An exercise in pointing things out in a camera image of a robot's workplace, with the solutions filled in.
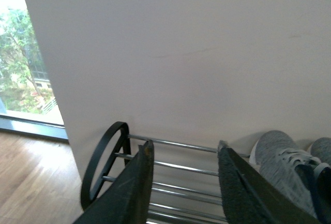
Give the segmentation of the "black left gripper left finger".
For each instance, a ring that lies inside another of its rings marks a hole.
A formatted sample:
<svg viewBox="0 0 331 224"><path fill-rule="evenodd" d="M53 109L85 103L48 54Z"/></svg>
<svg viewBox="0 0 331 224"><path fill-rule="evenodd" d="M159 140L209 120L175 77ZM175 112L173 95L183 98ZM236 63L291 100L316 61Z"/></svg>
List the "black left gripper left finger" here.
<svg viewBox="0 0 331 224"><path fill-rule="evenodd" d="M129 161L112 185L97 197L103 180L90 192L100 156L94 155L86 170L81 205L84 213L75 223L146 223L154 172L154 144L148 140Z"/></svg>

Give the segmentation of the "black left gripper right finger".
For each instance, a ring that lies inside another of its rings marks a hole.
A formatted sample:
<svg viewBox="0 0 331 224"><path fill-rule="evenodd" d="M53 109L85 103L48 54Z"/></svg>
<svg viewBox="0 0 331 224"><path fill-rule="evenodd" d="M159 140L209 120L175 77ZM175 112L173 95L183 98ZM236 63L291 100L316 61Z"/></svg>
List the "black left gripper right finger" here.
<svg viewBox="0 0 331 224"><path fill-rule="evenodd" d="M219 142L217 157L228 223L319 223L279 193L226 142Z"/></svg>

